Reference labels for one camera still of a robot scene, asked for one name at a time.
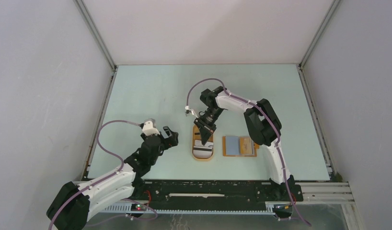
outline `cable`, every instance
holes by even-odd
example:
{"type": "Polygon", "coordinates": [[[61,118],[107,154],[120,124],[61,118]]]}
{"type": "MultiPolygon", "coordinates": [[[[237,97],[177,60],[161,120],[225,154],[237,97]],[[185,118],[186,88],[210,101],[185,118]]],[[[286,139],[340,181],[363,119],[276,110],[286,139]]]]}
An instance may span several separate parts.
{"type": "Polygon", "coordinates": [[[100,127],[99,131],[97,132],[97,137],[96,137],[97,144],[99,145],[99,147],[100,147],[103,151],[107,152],[108,154],[110,154],[110,155],[112,155],[112,156],[117,157],[117,158],[121,161],[120,167],[119,167],[115,172],[113,172],[113,173],[111,173],[110,175],[108,175],[108,176],[106,176],[106,177],[104,177],[104,178],[102,178],[102,179],[100,179],[100,180],[94,182],[93,184],[90,184],[90,185],[84,187],[83,189],[81,189],[80,191],[78,191],[77,193],[75,193],[74,195],[72,195],[69,199],[67,199],[67,200],[60,206],[60,208],[57,210],[57,212],[56,212],[55,215],[53,216],[51,222],[49,223],[48,230],[52,230],[52,226],[54,225],[55,220],[58,218],[58,216],[59,216],[59,214],[61,213],[61,211],[62,211],[62,210],[66,207],[66,205],[68,205],[75,197],[77,197],[78,195],[82,194],[84,191],[88,190],[88,189],[90,188],[90,186],[95,186],[95,185],[97,185],[97,184],[99,184],[99,183],[101,183],[101,182],[107,180],[108,178],[110,178],[110,177],[116,175],[116,172],[120,171],[120,170],[123,168],[123,166],[124,166],[124,160],[123,160],[120,156],[118,156],[117,154],[114,154],[114,153],[112,153],[112,152],[106,150],[106,149],[100,144],[100,141],[99,141],[99,136],[100,136],[100,132],[102,131],[102,129],[103,129],[106,125],[111,124],[111,123],[115,123],[115,122],[128,123],[128,124],[135,125],[135,126],[139,126],[139,124],[134,123],[134,122],[130,122],[130,121],[126,121],[126,120],[114,120],[114,121],[106,122],[104,125],[102,125],[102,126],[100,127]]]}
{"type": "Polygon", "coordinates": [[[150,191],[149,190],[146,190],[144,193],[146,193],[146,194],[148,194],[148,204],[147,205],[150,205],[150,203],[151,203],[151,193],[150,193],[150,191]]]}
{"type": "Polygon", "coordinates": [[[295,197],[295,195],[293,193],[292,193],[292,197],[293,197],[294,203],[296,204],[296,197],[295,197]]]}
{"type": "Polygon", "coordinates": [[[305,218],[303,218],[303,216],[300,214],[300,212],[299,212],[298,209],[296,208],[296,204],[293,202],[292,193],[290,192],[288,180],[287,180],[287,178],[286,178],[285,162],[284,162],[284,159],[283,159],[283,157],[282,157],[282,152],[281,152],[281,150],[280,150],[280,148],[279,148],[279,147],[280,147],[280,146],[279,146],[279,143],[281,142],[281,136],[280,136],[280,134],[279,134],[277,128],[275,127],[274,123],[272,123],[271,119],[269,119],[269,117],[263,112],[263,110],[262,110],[259,106],[257,106],[256,104],[254,104],[254,103],[252,103],[252,102],[248,102],[247,100],[245,100],[245,99],[243,99],[243,98],[240,98],[240,97],[237,97],[237,96],[235,96],[235,95],[229,94],[229,93],[227,92],[226,87],[224,86],[223,81],[220,80],[220,79],[217,79],[217,78],[206,78],[206,79],[201,80],[201,81],[199,81],[198,83],[196,83],[196,84],[189,90],[189,93],[187,94],[186,106],[189,105],[189,95],[190,95],[190,92],[191,92],[198,84],[200,84],[200,83],[202,83],[202,82],[205,82],[205,81],[208,81],[208,80],[215,80],[215,81],[220,82],[221,85],[223,86],[223,90],[224,90],[224,92],[226,93],[226,95],[228,95],[229,97],[232,97],[232,98],[234,98],[234,99],[237,99],[237,100],[239,100],[239,101],[241,101],[241,102],[243,102],[243,103],[247,103],[247,104],[250,104],[250,105],[254,106],[256,109],[258,109],[258,111],[262,114],[262,116],[264,116],[265,119],[268,121],[269,125],[272,127],[272,129],[274,130],[274,132],[275,132],[275,134],[276,134],[276,136],[277,136],[277,141],[276,141],[276,143],[275,143],[275,147],[276,147],[276,149],[277,149],[277,151],[278,151],[278,155],[279,155],[279,158],[280,158],[280,160],[281,160],[281,164],[282,164],[282,168],[283,168],[283,173],[284,173],[285,185],[286,185],[286,189],[287,189],[289,198],[290,198],[290,200],[291,200],[291,202],[292,202],[292,205],[293,205],[293,207],[295,208],[296,213],[298,214],[299,218],[300,218],[306,225],[308,225],[309,227],[311,227],[311,223],[308,222],[307,220],[305,220],[305,218]]]}

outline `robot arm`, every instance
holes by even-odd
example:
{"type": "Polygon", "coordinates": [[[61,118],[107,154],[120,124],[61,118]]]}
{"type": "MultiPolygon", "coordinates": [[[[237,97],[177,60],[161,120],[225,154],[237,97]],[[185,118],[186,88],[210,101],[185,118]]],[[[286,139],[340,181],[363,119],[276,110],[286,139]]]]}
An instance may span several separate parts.
{"type": "Polygon", "coordinates": [[[55,220],[55,226],[58,230],[82,229],[86,222],[99,211],[121,199],[143,194],[144,182],[141,177],[150,171],[151,166],[156,163],[158,157],[165,150],[178,145],[178,133],[171,131],[167,126],[163,127],[163,133],[159,132],[153,119],[146,120],[140,127],[144,142],[139,149],[124,160],[123,168],[120,171],[116,172],[120,168],[116,167],[96,179],[76,185],[72,182],[63,185],[46,212],[50,219],[72,195],[87,186],[89,189],[75,197],[61,211],[55,220]],[[115,175],[91,186],[114,172],[116,172],[115,175]]]}
{"type": "MultiPolygon", "coordinates": [[[[276,133],[266,119],[260,119],[261,114],[258,109],[256,109],[251,104],[246,103],[245,101],[254,103],[259,106],[264,111],[264,113],[267,114],[268,118],[271,119],[271,122],[274,124],[275,128],[280,134],[282,125],[277,115],[275,114],[274,109],[272,108],[269,101],[266,99],[262,99],[260,101],[253,101],[237,96],[231,93],[229,90],[227,90],[227,93],[225,93],[222,86],[217,87],[213,91],[209,89],[204,90],[200,95],[200,100],[208,108],[204,112],[204,114],[200,116],[198,116],[195,111],[189,109],[188,106],[186,107],[186,114],[193,114],[196,116],[194,123],[199,128],[200,135],[202,138],[202,144],[205,144],[216,130],[216,125],[214,123],[224,110],[243,113],[245,122],[247,124],[248,133],[251,139],[258,145],[265,145],[269,150],[269,154],[265,155],[265,159],[266,162],[268,162],[269,164],[268,167],[270,169],[270,180],[276,184],[281,185],[285,182],[285,179],[283,176],[281,159],[276,150],[276,133]]],[[[287,178],[289,179],[291,176],[290,172],[286,165],[285,168],[287,178]]]]}

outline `white plastic part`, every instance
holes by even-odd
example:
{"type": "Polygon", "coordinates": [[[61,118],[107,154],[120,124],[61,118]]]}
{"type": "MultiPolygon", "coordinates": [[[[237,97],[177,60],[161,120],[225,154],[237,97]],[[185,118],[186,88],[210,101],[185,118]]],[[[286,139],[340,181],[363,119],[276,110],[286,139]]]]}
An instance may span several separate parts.
{"type": "MultiPolygon", "coordinates": [[[[277,141],[277,139],[272,141],[271,146],[263,145],[263,146],[267,147],[267,149],[268,149],[268,152],[264,154],[264,157],[265,157],[265,161],[269,164],[267,166],[267,168],[269,169],[269,176],[270,176],[271,180],[273,180],[277,184],[281,184],[281,183],[285,182],[285,179],[284,179],[284,172],[283,172],[283,168],[282,168],[282,162],[279,157],[278,150],[275,146],[276,141],[277,141]]],[[[286,166],[285,157],[282,152],[281,143],[279,143],[279,149],[281,150],[282,158],[284,159],[286,178],[289,179],[290,172],[289,172],[288,167],[286,166]]]]}
{"type": "Polygon", "coordinates": [[[185,113],[186,116],[189,115],[188,111],[190,111],[190,114],[192,114],[192,115],[195,116],[195,117],[199,117],[199,116],[198,116],[198,113],[197,113],[194,109],[191,109],[188,105],[185,106],[184,109],[186,110],[186,113],[185,113]]]}
{"type": "MultiPolygon", "coordinates": [[[[119,167],[94,180],[79,184],[79,189],[85,188],[86,186],[99,181],[118,170],[118,168],[119,167]]],[[[123,169],[119,172],[119,174],[115,174],[109,179],[93,186],[90,190],[84,191],[82,194],[89,196],[90,201],[87,221],[113,203],[130,197],[134,191],[134,188],[131,186],[134,178],[135,172],[133,172],[132,167],[129,164],[124,164],[123,169]]]]}
{"type": "MultiPolygon", "coordinates": [[[[235,94],[231,93],[228,90],[227,90],[227,92],[230,95],[240,97],[238,95],[235,95],[235,94]]],[[[250,102],[252,102],[254,104],[257,103],[257,101],[247,100],[247,99],[245,99],[245,100],[246,101],[250,101],[250,102]]],[[[241,101],[239,101],[239,100],[237,100],[235,98],[232,98],[232,97],[228,96],[224,91],[222,91],[219,94],[217,94],[216,103],[222,109],[227,109],[227,110],[234,111],[234,112],[237,112],[237,113],[244,113],[245,110],[253,107],[250,104],[241,102],[241,101]]]]}
{"type": "Polygon", "coordinates": [[[144,121],[144,126],[142,127],[142,132],[146,136],[151,136],[153,134],[158,135],[159,131],[155,127],[155,120],[154,119],[148,119],[144,121]]]}

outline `light blue table surface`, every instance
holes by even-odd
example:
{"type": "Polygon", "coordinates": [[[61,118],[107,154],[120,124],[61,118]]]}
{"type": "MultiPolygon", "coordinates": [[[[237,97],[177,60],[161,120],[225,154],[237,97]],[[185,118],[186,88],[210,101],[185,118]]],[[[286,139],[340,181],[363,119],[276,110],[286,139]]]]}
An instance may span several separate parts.
{"type": "MultiPolygon", "coordinates": [[[[295,65],[155,65],[119,66],[104,123],[122,119],[142,123],[154,118],[159,131],[169,126],[179,133],[179,145],[164,152],[144,179],[267,180],[265,148],[257,157],[224,157],[222,136],[247,136],[243,114],[224,111],[217,120],[210,161],[192,157],[193,116],[185,116],[189,89],[205,78],[219,78],[234,94],[252,100],[266,98],[282,123],[282,150],[296,180],[329,180],[326,165],[295,65]]],[[[220,86],[208,81],[191,93],[190,107],[204,111],[200,93],[220,86]]],[[[140,147],[141,129],[117,123],[103,129],[100,142],[123,159],[140,147]]],[[[119,161],[98,146],[88,177],[98,177],[119,161]]]]}

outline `white wall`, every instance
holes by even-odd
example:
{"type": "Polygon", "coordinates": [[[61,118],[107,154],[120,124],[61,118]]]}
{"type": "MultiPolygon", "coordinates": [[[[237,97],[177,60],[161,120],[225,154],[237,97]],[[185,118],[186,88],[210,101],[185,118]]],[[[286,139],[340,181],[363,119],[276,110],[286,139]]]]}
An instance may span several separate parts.
{"type": "Polygon", "coordinates": [[[305,73],[367,229],[392,229],[392,0],[343,1],[305,73]]]}
{"type": "Polygon", "coordinates": [[[299,63],[333,0],[86,0],[117,64],[299,63]]]}
{"type": "Polygon", "coordinates": [[[72,0],[0,0],[0,230],[47,229],[111,76],[72,0]]]}

